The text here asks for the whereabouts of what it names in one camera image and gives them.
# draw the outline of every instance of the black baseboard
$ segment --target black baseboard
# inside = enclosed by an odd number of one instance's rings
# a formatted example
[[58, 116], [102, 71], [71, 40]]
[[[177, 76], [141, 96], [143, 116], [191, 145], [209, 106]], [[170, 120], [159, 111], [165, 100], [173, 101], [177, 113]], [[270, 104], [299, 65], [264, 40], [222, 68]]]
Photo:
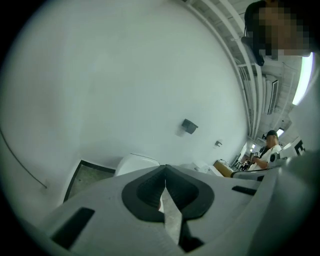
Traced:
[[72, 188], [72, 185], [73, 185], [74, 182], [75, 182], [76, 176], [77, 176], [77, 174], [78, 174], [81, 166], [90, 167], [90, 168], [92, 168], [92, 169], [96, 169], [96, 170], [99, 170], [99, 171], [102, 171], [102, 172], [107, 172], [107, 173], [110, 173], [110, 174], [114, 174], [114, 173], [116, 172], [115, 169], [110, 169], [110, 168], [107, 168], [107, 167], [99, 166], [99, 165], [96, 165], [96, 164], [93, 164], [93, 163], [90, 163], [90, 162], [81, 160], [80, 163], [79, 163], [79, 165], [78, 165], [78, 167], [76, 168], [73, 176], [72, 176], [72, 179], [71, 179], [71, 181], [70, 181], [70, 184], [69, 184], [69, 186], [68, 186], [68, 189], [66, 190], [66, 193], [65, 193], [63, 202], [65, 202], [65, 201], [68, 200], [69, 195], [70, 195], [70, 191], [71, 191], [71, 188]]

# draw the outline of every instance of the fluorescent light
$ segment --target fluorescent light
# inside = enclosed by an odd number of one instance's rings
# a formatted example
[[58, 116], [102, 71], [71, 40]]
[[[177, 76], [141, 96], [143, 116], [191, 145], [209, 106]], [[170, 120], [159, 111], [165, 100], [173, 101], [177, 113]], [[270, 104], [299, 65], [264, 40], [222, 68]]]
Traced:
[[302, 57], [300, 79], [299, 79], [298, 87], [296, 89], [295, 96], [292, 102], [292, 104], [294, 105], [298, 105], [306, 93], [310, 76], [311, 76], [313, 61], [314, 61], [313, 52], [311, 52], [309, 57]]
[[283, 134], [285, 131], [281, 128], [279, 128], [277, 131], [276, 131], [276, 134], [278, 135], [278, 137], [280, 137], [281, 134]]

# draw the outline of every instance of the floor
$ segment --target floor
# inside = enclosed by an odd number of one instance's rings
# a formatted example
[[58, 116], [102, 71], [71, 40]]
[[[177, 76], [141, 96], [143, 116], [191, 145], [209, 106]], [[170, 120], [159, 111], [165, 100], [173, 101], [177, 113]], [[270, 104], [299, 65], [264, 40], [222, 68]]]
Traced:
[[[112, 178], [114, 176], [114, 171], [115, 170], [81, 161], [75, 176], [72, 178], [65, 201], [98, 181]], [[165, 220], [164, 228], [177, 245], [179, 243], [182, 214], [166, 188], [162, 194], [162, 203]]]

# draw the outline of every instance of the white shirt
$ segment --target white shirt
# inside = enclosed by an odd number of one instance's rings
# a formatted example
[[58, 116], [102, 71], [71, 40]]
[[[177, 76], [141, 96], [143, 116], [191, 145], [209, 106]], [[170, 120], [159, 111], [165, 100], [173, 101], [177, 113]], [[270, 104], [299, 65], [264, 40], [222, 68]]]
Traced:
[[[270, 148], [267, 152], [264, 153], [264, 155], [260, 158], [261, 161], [265, 161], [267, 163], [270, 163], [270, 157], [273, 153], [277, 153], [281, 150], [280, 145], [274, 145], [272, 148]], [[261, 170], [262, 168], [257, 164], [254, 163], [253, 165], [250, 166], [248, 171], [256, 171], [256, 170]]]

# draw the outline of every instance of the linear light fixture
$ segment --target linear light fixture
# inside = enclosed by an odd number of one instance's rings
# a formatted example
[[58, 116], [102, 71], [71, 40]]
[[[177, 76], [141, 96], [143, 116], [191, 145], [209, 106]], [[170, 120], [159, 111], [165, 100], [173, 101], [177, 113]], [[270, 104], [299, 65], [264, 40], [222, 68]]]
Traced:
[[281, 134], [283, 134], [284, 132], [285, 132], [284, 129], [279, 128], [279, 129], [276, 131], [276, 134], [278, 135], [278, 137], [280, 137]]
[[311, 52], [309, 57], [302, 57], [300, 79], [299, 79], [298, 87], [296, 89], [293, 102], [292, 102], [292, 104], [294, 105], [298, 105], [306, 93], [310, 76], [311, 76], [313, 61], [314, 61], [313, 52]]

